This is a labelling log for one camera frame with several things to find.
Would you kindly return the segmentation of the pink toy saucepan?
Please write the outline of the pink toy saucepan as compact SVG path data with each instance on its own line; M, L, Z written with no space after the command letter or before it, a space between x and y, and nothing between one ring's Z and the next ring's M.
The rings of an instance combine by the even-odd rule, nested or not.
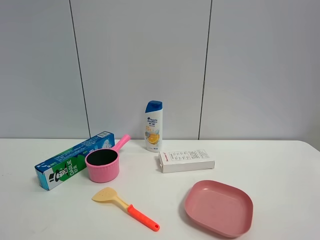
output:
M94 150L85 157L85 164L91 181L107 183L120 172L120 149L131 139L125 134L112 148Z

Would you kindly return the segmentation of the white shampoo bottle blue cap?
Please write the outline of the white shampoo bottle blue cap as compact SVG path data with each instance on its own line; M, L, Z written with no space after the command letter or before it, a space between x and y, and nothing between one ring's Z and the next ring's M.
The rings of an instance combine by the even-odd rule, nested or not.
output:
M144 139L146 149L150 152L159 152L163 140L163 102L151 100L145 109Z

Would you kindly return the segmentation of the white cardboard box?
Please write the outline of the white cardboard box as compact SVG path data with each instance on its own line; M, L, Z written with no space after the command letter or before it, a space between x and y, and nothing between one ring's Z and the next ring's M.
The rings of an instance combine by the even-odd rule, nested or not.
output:
M215 168L215 160L204 149L159 152L162 173L176 173Z

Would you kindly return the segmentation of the pink square plate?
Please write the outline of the pink square plate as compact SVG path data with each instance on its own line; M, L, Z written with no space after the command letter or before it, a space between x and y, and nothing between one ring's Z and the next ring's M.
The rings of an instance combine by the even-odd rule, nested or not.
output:
M184 210L198 225L228 238L247 233L253 221L254 205L242 190L214 180L193 185Z

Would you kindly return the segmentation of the Darlie toothpaste box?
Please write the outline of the Darlie toothpaste box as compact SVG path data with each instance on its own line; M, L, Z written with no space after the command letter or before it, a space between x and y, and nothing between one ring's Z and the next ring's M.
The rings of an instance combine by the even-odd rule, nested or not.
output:
M103 131L34 166L39 185L50 191L86 168L86 156L115 145L115 136Z

